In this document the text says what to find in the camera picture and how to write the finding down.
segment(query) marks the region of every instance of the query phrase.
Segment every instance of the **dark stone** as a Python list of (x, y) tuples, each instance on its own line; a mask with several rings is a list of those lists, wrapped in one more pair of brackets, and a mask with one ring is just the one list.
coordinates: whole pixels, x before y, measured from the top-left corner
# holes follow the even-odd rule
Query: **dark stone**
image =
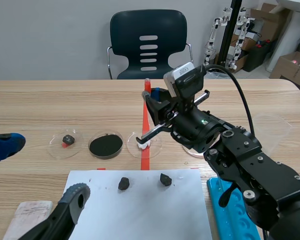
[(130, 185), (129, 178), (123, 177), (123, 178), (121, 178), (121, 181), (119, 182), (118, 189), (121, 191), (124, 191), (124, 190), (128, 189), (129, 185)]
[(167, 176), (167, 175), (161, 173), (161, 175), (160, 175), (160, 182), (161, 182), (163, 185), (165, 185), (166, 187), (168, 187), (168, 186), (171, 185), (172, 179), (171, 179), (169, 176)]
[(62, 139), (62, 142), (64, 142), (67, 145), (72, 145), (72, 144), (75, 143), (75, 141), (76, 141), (75, 138), (71, 135), (68, 135), (68, 134), (65, 135)]

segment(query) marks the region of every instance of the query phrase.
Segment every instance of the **gray wall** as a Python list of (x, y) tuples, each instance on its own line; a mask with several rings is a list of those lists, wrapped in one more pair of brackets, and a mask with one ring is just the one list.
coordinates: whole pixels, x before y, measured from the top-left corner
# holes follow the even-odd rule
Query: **gray wall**
[[(203, 63), (212, 22), (230, 0), (0, 0), (0, 80), (109, 79), (107, 47), (111, 17), (120, 11), (175, 9), (188, 24), (194, 64)], [(243, 0), (246, 8), (258, 1)], [(220, 28), (219, 49), (224, 28)], [(189, 61), (189, 52), (169, 58), (172, 67)], [(128, 66), (111, 58), (113, 76)]]

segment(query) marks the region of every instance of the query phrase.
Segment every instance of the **robot part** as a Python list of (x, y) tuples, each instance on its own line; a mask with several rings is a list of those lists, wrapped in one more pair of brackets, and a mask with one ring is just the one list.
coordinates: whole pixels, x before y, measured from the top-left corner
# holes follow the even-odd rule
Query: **robot part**
[(209, 37), (209, 41), (206, 44), (206, 51), (204, 57), (204, 65), (207, 66), (210, 64), (210, 57), (214, 54), (214, 42), (216, 40), (216, 34), (219, 26), (226, 26), (230, 19), (232, 13), (232, 8), (225, 8), (223, 10), (222, 17), (217, 17), (214, 19), (214, 23), (211, 29), (211, 34)]
[(246, 17), (246, 9), (244, 7), (241, 8), (241, 10), (239, 12), (236, 24), (238, 26), (241, 26), (241, 31), (240, 31), (238, 40), (236, 41), (236, 44), (235, 44), (233, 58), (228, 64), (228, 67), (233, 70), (237, 69), (236, 62), (238, 61), (239, 56), (241, 54), (241, 48), (244, 45), (246, 33), (247, 33), (248, 27), (250, 25), (250, 18)]

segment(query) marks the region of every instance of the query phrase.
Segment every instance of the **chair backrest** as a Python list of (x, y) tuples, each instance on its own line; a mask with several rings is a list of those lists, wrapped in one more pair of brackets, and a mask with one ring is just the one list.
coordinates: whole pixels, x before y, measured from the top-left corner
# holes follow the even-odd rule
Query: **chair backrest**
[(110, 36), (113, 53), (129, 60), (118, 79), (161, 79), (172, 69), (169, 56), (186, 47), (187, 20), (177, 10), (122, 11), (111, 19)]

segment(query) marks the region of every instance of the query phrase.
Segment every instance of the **white sheet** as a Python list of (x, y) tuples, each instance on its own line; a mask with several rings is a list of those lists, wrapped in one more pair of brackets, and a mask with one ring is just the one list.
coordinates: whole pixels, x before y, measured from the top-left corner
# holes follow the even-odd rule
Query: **white sheet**
[[(118, 190), (122, 177), (126, 191)], [(198, 169), (71, 171), (64, 191), (77, 183), (91, 195), (70, 240), (212, 240)]]

